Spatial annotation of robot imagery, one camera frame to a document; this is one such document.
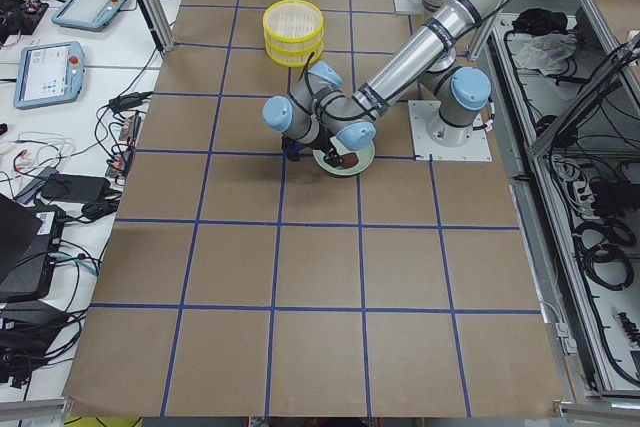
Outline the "brown bun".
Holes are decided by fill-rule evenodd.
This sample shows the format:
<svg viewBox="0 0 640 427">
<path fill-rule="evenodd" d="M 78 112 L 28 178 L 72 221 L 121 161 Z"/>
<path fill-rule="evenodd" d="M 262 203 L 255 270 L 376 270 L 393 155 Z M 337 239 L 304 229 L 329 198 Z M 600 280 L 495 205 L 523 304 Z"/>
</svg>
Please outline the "brown bun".
<svg viewBox="0 0 640 427">
<path fill-rule="evenodd" d="M 355 152 L 349 152 L 341 155 L 341 163 L 339 167 L 341 169 L 351 169 L 357 166 L 359 163 L 359 157 Z"/>
</svg>

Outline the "yellow steamer layer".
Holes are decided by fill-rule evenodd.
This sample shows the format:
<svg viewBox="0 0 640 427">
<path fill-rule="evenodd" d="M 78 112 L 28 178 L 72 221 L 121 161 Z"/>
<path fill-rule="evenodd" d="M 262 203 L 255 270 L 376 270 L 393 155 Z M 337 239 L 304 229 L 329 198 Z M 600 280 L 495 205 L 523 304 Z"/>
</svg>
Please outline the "yellow steamer layer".
<svg viewBox="0 0 640 427">
<path fill-rule="evenodd" d="M 265 40 L 274 45 L 317 42 L 324 34 L 321 10 L 306 0 L 281 0 L 269 6 L 262 17 Z"/>
<path fill-rule="evenodd" d="M 292 49 L 291 44 L 288 44 L 287 47 L 281 47 L 271 41 L 265 42 L 268 57 L 277 65 L 288 68 L 312 65 L 321 58 L 323 48 L 323 41 L 318 41 L 314 45 L 302 49 Z"/>
</svg>

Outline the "light green plate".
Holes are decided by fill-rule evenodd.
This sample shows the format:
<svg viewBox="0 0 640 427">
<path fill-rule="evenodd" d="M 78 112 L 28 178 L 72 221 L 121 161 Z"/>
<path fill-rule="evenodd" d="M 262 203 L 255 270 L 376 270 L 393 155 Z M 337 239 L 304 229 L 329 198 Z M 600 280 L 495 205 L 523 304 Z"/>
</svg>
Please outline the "light green plate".
<svg viewBox="0 0 640 427">
<path fill-rule="evenodd" d="M 368 142 L 363 148 L 356 151 L 348 149 L 335 137 L 331 138 L 331 142 L 336 147 L 340 156 L 349 152 L 355 152 L 359 157 L 359 163 L 351 169 L 341 169 L 340 167 L 332 168 L 324 162 L 323 153 L 321 151 L 313 150 L 313 157 L 316 163 L 330 175 L 338 177 L 350 177 L 357 175 L 366 170 L 374 160 L 375 146 L 372 141 Z"/>
</svg>

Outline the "crumpled white cloth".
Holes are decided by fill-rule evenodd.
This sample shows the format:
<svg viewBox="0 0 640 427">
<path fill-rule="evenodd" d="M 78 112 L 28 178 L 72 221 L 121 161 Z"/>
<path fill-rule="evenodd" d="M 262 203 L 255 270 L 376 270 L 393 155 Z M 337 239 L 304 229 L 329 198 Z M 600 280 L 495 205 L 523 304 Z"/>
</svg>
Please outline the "crumpled white cloth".
<svg viewBox="0 0 640 427">
<path fill-rule="evenodd" d="M 514 63 L 519 69 L 537 70 L 546 76 L 560 74 L 568 66 L 577 45 L 576 37 L 571 34 L 533 37 L 515 54 Z"/>
</svg>

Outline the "black power adapter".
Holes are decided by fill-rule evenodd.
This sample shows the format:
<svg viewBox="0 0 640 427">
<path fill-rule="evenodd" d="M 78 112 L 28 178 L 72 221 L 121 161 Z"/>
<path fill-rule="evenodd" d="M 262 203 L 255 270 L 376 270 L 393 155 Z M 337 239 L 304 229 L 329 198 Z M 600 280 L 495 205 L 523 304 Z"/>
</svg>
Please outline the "black power adapter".
<svg viewBox="0 0 640 427">
<path fill-rule="evenodd" d="M 43 199 L 70 203 L 100 200 L 110 187 L 104 177 L 52 174 L 41 188 Z"/>
</svg>

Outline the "blue teach pendant far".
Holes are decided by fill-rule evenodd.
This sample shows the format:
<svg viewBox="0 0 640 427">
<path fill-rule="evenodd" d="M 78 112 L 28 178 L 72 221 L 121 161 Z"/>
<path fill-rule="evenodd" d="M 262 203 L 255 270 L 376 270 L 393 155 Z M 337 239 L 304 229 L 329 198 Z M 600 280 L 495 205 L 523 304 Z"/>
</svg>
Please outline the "blue teach pendant far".
<svg viewBox="0 0 640 427">
<path fill-rule="evenodd" d="M 66 0 L 52 16 L 55 25 L 101 31 L 121 11 L 127 0 Z"/>
</svg>

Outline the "blue teach pendant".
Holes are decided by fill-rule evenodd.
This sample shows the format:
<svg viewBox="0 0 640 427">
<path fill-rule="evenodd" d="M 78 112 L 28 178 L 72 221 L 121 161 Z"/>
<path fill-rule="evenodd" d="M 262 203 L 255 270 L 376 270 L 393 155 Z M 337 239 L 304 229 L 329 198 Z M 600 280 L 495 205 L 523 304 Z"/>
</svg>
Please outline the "blue teach pendant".
<svg viewBox="0 0 640 427">
<path fill-rule="evenodd" d="M 84 50 L 77 41 L 21 51 L 13 106 L 19 110 L 73 102 L 82 89 Z"/>
<path fill-rule="evenodd" d="M 52 16 L 55 25 L 101 31 L 121 11 L 127 0 L 66 0 Z"/>
</svg>

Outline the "blue teach pendant near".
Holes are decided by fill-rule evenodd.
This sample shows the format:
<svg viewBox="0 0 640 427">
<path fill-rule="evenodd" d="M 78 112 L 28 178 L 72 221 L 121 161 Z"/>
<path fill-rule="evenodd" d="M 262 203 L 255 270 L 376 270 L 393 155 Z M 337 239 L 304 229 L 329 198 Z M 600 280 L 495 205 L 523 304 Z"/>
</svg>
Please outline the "blue teach pendant near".
<svg viewBox="0 0 640 427">
<path fill-rule="evenodd" d="M 13 106 L 19 110 L 73 102 L 82 89 L 84 50 L 77 41 L 21 51 Z"/>
</svg>

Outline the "black laptop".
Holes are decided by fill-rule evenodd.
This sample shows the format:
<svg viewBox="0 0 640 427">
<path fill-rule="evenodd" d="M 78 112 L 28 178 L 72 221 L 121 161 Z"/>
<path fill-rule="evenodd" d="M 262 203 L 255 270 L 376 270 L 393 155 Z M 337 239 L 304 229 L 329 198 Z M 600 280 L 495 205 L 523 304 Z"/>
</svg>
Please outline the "black laptop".
<svg viewBox="0 0 640 427">
<path fill-rule="evenodd" d="M 1 302 L 44 298 L 63 232 L 55 205 L 24 207 L 1 195 Z"/>
</svg>

